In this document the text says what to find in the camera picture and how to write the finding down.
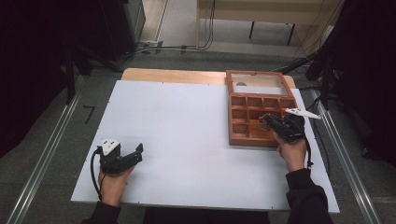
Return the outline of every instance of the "black cable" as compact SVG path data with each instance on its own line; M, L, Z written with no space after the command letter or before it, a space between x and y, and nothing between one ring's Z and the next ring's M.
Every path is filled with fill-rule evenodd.
M117 63L117 66L124 65L130 58L131 56L134 55L133 53L130 53L126 56L126 59L122 63Z
M110 169L110 168L108 168L108 169L106 170L105 174L104 174L103 177L102 177L102 180L101 180L100 183L99 183L99 190L100 190L100 192L102 192L102 183L103 183L103 180L105 179L105 177L107 176L108 170L109 170L109 169Z
M305 91L305 90L318 90L320 87L301 87L298 88L300 91Z
M100 149L99 148L97 148L92 153L92 157L91 157L91 178L92 178L93 186L95 187L96 192L98 193L99 200L102 201L102 193L101 193L101 191L99 190L99 188L98 188L98 186L96 184L96 177L95 177L94 171L93 171L93 161L95 159L96 154L100 154Z
M210 46L212 46L213 43L213 20L215 19L215 10L216 10L216 0L213 0L213 4L212 4L212 10L210 12L210 19L209 19L209 38L206 40L206 43L202 46L202 47L198 47L202 48L201 50L207 50L210 48Z
M334 11L332 12L332 15L330 16L329 20L326 22L326 26L325 26L325 27L328 27L328 26L329 26L330 21L332 20L332 17L334 16L335 11L337 10L337 8L338 8L338 6L339 6L340 4L341 4L341 1L338 2L337 7L336 7L336 8L334 9ZM319 14L317 15L317 17L315 18L314 22L312 22L311 26L310 26L309 29L308 29L308 32L309 32L309 30L311 29L311 27L314 25L315 21L318 19L318 16L319 16L319 15L320 15L320 12L319 12ZM328 32L329 32L329 29L324 33L323 36L325 36ZM313 46L315 46L315 45L321 40L321 38L323 38L323 36L320 36L316 41L314 41L314 43L312 43L311 45L309 45L307 48L310 49L310 48L312 48ZM301 48L301 46L300 46L299 48L297 48L297 50L296 50L295 53L294 53L293 58L290 60L290 62L289 62L288 64L286 64L286 65L284 65L284 66L281 66L281 67L279 67L279 68L276 68L276 69L274 69L274 70L278 70L278 69L283 68L283 67L288 67L288 66L289 66L291 63L293 63L294 61L296 61L296 60L298 60L298 59L302 59L302 58L306 58L309 62L314 63L314 61L310 61L306 56L300 58L300 56L304 54L304 51L303 51L302 53L300 53L300 54L296 57L296 54L297 54L297 52L298 52L298 50L299 50L300 48Z
M304 136L304 140L305 140L305 145L306 145L306 150L308 152L308 160L306 162L306 168L309 171L309 174L311 174L311 166L314 164L311 161L311 154L312 154L312 150L311 150L311 145L309 145L308 139L306 138L305 132L300 128L299 125L297 125L296 122L294 122L293 119L289 119L288 117L285 117L284 119L287 119L288 122L291 122L294 124L294 127L298 128L298 130L300 131L300 133Z
M190 48L195 48L194 45L182 45L182 46L163 46L162 48L172 48L172 49L176 49L176 48L181 48L181 47L190 47ZM157 47L150 47L150 46L138 46L138 47L142 47L142 49L148 49L148 48L157 48Z
M312 108L312 112L314 114L316 114L318 112L317 110L318 110L318 102L316 102L316 105ZM314 121L314 135L316 137L316 135L318 134L320 143L322 144L322 147L323 147L323 151L326 154L326 162L327 162L327 170L326 170L326 172L327 172L327 176L330 178L332 168L330 166L329 154L327 152L326 147L324 146L323 139L322 139L321 134L320 134L320 132L318 130L318 126L317 126L317 123L316 123L315 119L313 119L313 121Z
M314 100L314 103L312 103L312 105L310 105L309 107L307 107L305 110L309 111L309 109L310 109L312 106L314 106L314 104L315 104L316 102L318 102L319 100L320 100L320 96L319 96L317 99L315 99L315 100Z
M297 71L297 69L294 69L293 71L296 72L297 74L301 74L301 72Z
M305 42L306 37L307 37L308 34L309 34L309 31L311 31L312 26L314 26L314 24L315 24L315 21L317 21L319 15L320 15L320 13L321 13L321 10L322 10L322 7L323 7L323 3L324 3L324 0L322 0L322 3L320 4L320 9L319 9L318 15L315 17L314 21L313 21L312 24L309 26L308 31L306 32L306 35L305 35L304 39L301 41L301 45L303 45L303 43ZM295 52L294 55L293 55L293 59L295 58L295 56L296 56L296 54L297 54L297 52L298 52L298 50L299 50L300 48L301 48L301 46L297 48L296 52Z

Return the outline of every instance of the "compartment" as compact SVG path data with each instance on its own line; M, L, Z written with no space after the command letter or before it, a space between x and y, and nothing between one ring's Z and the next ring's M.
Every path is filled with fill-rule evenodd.
M245 96L231 96L231 105L233 106L243 106L247 105Z
M251 119L248 122L248 131L250 138L260 138L262 140L274 141L274 131L263 131L260 128L260 122L257 119Z
M233 124L233 137L248 137L248 125Z
M233 122L246 122L248 120L248 112L246 110L233 109L231 110L231 114Z
M248 111L249 120L251 119L259 120L259 117L263 116L265 113L267 112L262 110L249 110Z
M278 109L279 108L279 103L277 102L276 98L264 98L263 99L263 106L265 108Z
M248 97L247 106L253 108L262 108L262 98L261 97Z
M296 108L297 105L293 99L280 99L281 108Z

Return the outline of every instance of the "wooden compartment box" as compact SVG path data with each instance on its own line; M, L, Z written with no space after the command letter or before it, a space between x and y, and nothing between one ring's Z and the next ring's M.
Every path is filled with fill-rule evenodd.
M238 70L227 70L226 74L230 145L277 147L273 131L263 131L259 117L272 113L283 118L286 108L297 107L283 75L277 72Z

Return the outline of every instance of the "white table surface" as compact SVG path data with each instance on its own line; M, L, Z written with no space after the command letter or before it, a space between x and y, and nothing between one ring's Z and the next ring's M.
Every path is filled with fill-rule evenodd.
M292 89L299 107L304 103ZM309 120L312 179L339 213ZM236 210L289 210L285 163L275 148L229 146L225 85L118 81L93 139L71 201L96 203L90 161L101 139L121 142L121 155L143 143L124 203ZM99 172L99 156L94 164Z

